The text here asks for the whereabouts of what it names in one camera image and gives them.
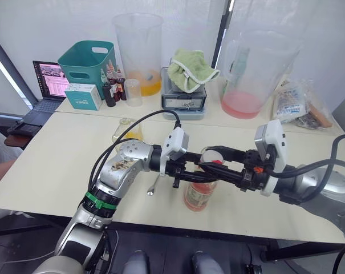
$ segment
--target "large plastic beaker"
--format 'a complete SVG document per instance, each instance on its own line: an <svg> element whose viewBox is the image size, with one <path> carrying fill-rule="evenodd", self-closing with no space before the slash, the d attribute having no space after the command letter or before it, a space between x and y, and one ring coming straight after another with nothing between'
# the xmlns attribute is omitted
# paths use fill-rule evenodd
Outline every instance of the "large plastic beaker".
<svg viewBox="0 0 345 274"><path fill-rule="evenodd" d="M229 64L222 108L241 119L256 117L299 52L299 41L275 31L242 32L227 50L234 52Z"/></svg>
<svg viewBox="0 0 345 274"><path fill-rule="evenodd" d="M139 80L142 96L161 89L162 23L162 17L146 13L113 18L126 77Z"/></svg>

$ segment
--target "yellow liquid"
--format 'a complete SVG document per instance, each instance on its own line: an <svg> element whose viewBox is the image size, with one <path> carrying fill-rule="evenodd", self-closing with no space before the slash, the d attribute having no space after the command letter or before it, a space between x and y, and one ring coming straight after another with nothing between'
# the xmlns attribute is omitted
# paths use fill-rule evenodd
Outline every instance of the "yellow liquid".
<svg viewBox="0 0 345 274"><path fill-rule="evenodd" d="M128 132L123 139L134 138L143 141L142 132Z"/></svg>
<svg viewBox="0 0 345 274"><path fill-rule="evenodd" d="M152 75L152 79L147 80L146 77L149 75ZM151 96L161 89L161 76L155 70L149 70L143 74L139 71L131 71L128 73L128 78L137 79L140 82L142 96Z"/></svg>

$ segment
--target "table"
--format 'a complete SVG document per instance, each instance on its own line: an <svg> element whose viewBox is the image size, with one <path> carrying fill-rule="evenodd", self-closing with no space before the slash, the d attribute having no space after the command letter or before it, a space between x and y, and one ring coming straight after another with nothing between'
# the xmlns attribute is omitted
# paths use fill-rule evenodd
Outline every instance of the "table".
<svg viewBox="0 0 345 274"><path fill-rule="evenodd" d="M206 84L206 93L208 96L205 101L205 117L202 120L185 120L184 123L256 129L258 126L266 124L269 120L271 120L273 97L271 97L267 101L267 103L264 105L263 109L260 111L258 116L254 119L237 119L225 113L221 108L220 103L224 82L224 78L218 78ZM130 107L126 104L125 101L120 100L116 102L115 107L108 107L105 101L103 101L103 104L101 105L98 111L77 110L71 106L70 101L68 99L65 99L56 111L107 117L129 117L139 119L146 114L160 109L162 109L161 95L158 93L153 96L144 97L143 105L140 107ZM162 115L150 117L149 120L160 122L166 121L166 119ZM293 124L284 124L283 128L286 132L302 132L319 135L337 136L343 133L342 129L338 126L337 123L335 123L333 127L323 131L308 130L306 128L298 127Z"/></svg>
<svg viewBox="0 0 345 274"><path fill-rule="evenodd" d="M31 141L0 182L0 208L72 216L87 190L96 158L111 143L119 118L74 113L55 113ZM147 143L161 144L171 132L172 121L144 121ZM182 123L190 135L189 151L224 145L240 150L254 148L251 128L205 126ZM289 164L297 166L330 154L331 135L287 132ZM338 151L345 160L345 140ZM335 167L345 174L345 169ZM141 172L115 213L115 221L182 229L229 233L254 237L345 243L329 221L282 203L277 195L241 192L219 182L202 212L186 208L182 197L186 182L172 188L173 178L163 178L154 196L148 187L157 173Z"/></svg>

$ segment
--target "metal spoon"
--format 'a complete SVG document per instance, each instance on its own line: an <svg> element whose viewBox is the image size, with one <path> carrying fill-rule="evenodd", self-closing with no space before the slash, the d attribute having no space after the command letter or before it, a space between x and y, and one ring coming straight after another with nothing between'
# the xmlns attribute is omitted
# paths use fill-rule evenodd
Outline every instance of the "metal spoon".
<svg viewBox="0 0 345 274"><path fill-rule="evenodd" d="M147 190L147 195L148 196L153 196L153 194L155 194L155 188L156 188L156 185L157 185L157 182L158 182L159 178L160 178L160 175L158 174L154 184L151 185L150 188Z"/></svg>

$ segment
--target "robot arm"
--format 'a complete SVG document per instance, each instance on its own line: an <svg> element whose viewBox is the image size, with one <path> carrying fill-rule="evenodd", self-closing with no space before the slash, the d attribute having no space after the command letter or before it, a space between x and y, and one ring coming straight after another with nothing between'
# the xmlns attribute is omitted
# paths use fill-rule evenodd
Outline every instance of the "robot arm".
<svg viewBox="0 0 345 274"><path fill-rule="evenodd" d="M274 192L281 201L291 204L298 197L305 196L323 177L322 169L290 179L277 179L265 172L268 167L276 173L295 169L286 165L287 143L279 121L271 121L258 129L255 136L257 150L240 151L223 146L207 148L221 153L226 161L242 163L244 169L240 172L221 164L199 163L200 154L187 152L188 139L188 135L176 127L162 147L138 140L123 143L119 153L103 166L96 183L86 193L64 230L56 246L56 257L62 257L64 264L69 259L70 265L75 267L78 264L83 270L95 266L103 251L104 230L140 171L156 171L160 175L174 177L175 188L178 188L180 180L197 183L224 180L243 191L260 190L265 196ZM198 164L204 172L186 171L186 162ZM345 235L345 177L333 173L320 195L300 206L333 222ZM53 258L46 260L33 273L73 273L54 270L49 260L60 259ZM53 268L44 268L44 264Z"/></svg>

